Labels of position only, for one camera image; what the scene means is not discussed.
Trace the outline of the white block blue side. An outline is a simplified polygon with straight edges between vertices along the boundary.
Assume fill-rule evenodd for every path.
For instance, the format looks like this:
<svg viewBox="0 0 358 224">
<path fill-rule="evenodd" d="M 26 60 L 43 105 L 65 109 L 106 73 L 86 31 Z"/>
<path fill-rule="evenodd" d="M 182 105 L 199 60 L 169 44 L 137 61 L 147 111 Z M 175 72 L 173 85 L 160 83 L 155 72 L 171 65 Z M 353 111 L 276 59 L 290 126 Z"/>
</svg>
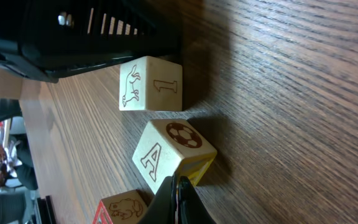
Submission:
<svg viewBox="0 0 358 224">
<path fill-rule="evenodd" d="M 145 56 L 120 65 L 121 111 L 181 111 L 183 67 Z"/>
</svg>

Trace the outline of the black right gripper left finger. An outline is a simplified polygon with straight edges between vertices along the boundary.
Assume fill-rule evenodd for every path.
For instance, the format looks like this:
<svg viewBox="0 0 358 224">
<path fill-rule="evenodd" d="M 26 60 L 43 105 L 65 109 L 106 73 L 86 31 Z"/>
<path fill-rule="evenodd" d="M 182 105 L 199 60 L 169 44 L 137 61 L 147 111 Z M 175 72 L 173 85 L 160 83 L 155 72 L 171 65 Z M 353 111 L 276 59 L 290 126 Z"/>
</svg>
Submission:
<svg viewBox="0 0 358 224">
<path fill-rule="evenodd" d="M 177 176 L 166 176 L 138 224 L 175 224 Z"/>
</svg>

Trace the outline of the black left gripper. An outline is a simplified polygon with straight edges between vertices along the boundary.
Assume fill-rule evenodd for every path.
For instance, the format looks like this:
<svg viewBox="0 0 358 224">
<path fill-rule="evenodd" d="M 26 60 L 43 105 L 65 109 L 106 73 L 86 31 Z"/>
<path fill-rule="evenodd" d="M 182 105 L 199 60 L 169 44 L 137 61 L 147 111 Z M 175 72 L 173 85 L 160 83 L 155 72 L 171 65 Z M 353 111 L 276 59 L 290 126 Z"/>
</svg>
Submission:
<svg viewBox="0 0 358 224">
<path fill-rule="evenodd" d="M 0 68 L 61 78 L 180 50 L 180 31 L 145 1 L 0 0 Z"/>
</svg>

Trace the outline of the letter A wooden block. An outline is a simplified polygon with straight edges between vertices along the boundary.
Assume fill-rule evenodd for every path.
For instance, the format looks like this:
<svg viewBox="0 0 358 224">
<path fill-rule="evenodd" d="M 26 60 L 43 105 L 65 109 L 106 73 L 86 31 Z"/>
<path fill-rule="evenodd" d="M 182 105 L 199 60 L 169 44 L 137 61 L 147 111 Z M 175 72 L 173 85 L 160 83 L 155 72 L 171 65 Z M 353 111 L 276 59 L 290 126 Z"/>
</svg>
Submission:
<svg viewBox="0 0 358 224">
<path fill-rule="evenodd" d="M 178 174 L 193 186 L 208 170 L 217 150 L 185 119 L 152 119 L 142 133 L 132 161 L 156 194 L 163 180 Z"/>
</svg>

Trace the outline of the animal picture red block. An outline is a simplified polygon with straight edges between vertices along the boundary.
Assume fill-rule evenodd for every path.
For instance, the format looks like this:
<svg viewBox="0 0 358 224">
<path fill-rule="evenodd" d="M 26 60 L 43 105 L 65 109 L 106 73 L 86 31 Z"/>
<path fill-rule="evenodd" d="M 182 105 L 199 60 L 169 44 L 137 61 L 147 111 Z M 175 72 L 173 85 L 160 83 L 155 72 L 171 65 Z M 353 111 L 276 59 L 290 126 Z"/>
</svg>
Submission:
<svg viewBox="0 0 358 224">
<path fill-rule="evenodd" d="M 93 224 L 138 223 L 148 206 L 136 190 L 102 198 L 96 209 Z"/>
</svg>

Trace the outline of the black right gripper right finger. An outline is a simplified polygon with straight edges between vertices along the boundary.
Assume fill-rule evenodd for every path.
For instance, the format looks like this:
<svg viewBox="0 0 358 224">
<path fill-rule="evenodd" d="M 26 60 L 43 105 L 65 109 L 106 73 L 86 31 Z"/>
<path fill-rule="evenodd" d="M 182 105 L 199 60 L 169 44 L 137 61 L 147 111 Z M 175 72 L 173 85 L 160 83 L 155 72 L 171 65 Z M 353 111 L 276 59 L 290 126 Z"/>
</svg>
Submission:
<svg viewBox="0 0 358 224">
<path fill-rule="evenodd" d="M 180 224 L 215 224 L 188 177 L 178 184 L 178 222 Z"/>
</svg>

